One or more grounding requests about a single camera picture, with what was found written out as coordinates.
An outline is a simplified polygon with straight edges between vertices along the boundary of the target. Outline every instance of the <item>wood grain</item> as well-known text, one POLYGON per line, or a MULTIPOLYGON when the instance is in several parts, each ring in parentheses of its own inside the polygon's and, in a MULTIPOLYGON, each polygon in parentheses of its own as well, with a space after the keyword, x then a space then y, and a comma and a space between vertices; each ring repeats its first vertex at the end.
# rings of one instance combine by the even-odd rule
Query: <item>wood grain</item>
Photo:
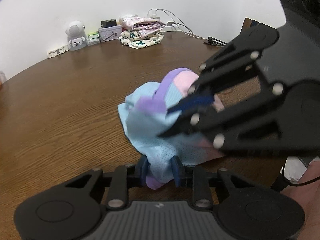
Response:
MULTIPOLYGON (((4 83, 0 91, 0 236, 20 239, 13 212, 24 199, 91 169, 112 171, 139 153, 125 137, 117 105, 135 88, 161 81, 177 67, 198 72, 214 46, 180 32, 165 33, 161 44, 132 49, 117 40, 46 59, 4 83)), ((256 80, 220 95, 232 104, 256 80)), ((283 160, 221 158, 203 166, 226 167, 270 186, 283 160)), ((189 189, 168 183, 159 190, 130 189, 131 199, 179 199, 189 189)))

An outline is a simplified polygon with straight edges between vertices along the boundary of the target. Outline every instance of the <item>light blue fabric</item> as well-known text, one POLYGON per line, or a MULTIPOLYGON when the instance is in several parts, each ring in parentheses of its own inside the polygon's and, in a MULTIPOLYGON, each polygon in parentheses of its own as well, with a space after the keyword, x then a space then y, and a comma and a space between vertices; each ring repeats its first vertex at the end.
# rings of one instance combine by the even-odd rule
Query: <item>light blue fabric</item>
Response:
MULTIPOLYGON (((140 153, 147 156, 152 175, 157 181, 167 183, 173 179, 170 161, 173 156, 178 155, 184 165, 198 165, 207 159, 205 149, 198 146, 202 139, 200 134, 157 137, 174 124, 180 111, 167 115, 144 113, 135 109, 141 96, 151 97, 158 87, 159 83, 156 82, 140 86, 118 106, 118 112, 125 135, 140 153)), ((166 107, 174 106, 181 98, 180 91, 171 83, 164 99, 166 107)))

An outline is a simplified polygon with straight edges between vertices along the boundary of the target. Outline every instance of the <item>plastic storage box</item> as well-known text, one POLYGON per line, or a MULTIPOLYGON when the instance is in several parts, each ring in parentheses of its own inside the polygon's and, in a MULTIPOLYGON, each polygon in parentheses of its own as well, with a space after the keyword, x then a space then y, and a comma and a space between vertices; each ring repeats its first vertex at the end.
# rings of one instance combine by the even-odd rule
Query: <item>plastic storage box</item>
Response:
POLYGON ((100 33, 100 41, 115 40, 120 37, 121 32, 122 32, 121 25, 98 29, 98 33, 100 33))

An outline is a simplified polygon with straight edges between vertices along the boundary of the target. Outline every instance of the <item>black cable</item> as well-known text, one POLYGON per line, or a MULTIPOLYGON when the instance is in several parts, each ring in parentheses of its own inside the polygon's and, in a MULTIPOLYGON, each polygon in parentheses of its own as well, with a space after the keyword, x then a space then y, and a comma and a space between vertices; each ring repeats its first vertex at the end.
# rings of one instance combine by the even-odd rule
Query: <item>black cable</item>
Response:
POLYGON ((309 181, 303 182, 303 183, 291 183, 289 182, 289 180, 284 176, 284 166, 286 164, 287 160, 285 160, 285 163, 283 164, 283 168, 282 168, 282 178, 284 179, 284 181, 289 185, 289 186, 294 186, 294 187, 301 187, 301 186, 305 186, 311 183, 314 183, 318 180, 320 180, 320 176, 316 177, 315 179, 311 179, 309 181))

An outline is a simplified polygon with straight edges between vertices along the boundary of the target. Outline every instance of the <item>astronaut figurine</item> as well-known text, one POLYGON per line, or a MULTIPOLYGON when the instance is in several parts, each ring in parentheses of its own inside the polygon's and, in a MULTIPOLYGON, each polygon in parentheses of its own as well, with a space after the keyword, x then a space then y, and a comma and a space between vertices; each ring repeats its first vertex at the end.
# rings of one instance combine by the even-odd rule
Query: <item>astronaut figurine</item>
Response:
POLYGON ((69 23, 66 34, 68 35, 69 50, 77 50, 85 47, 84 25, 80 21, 69 23))

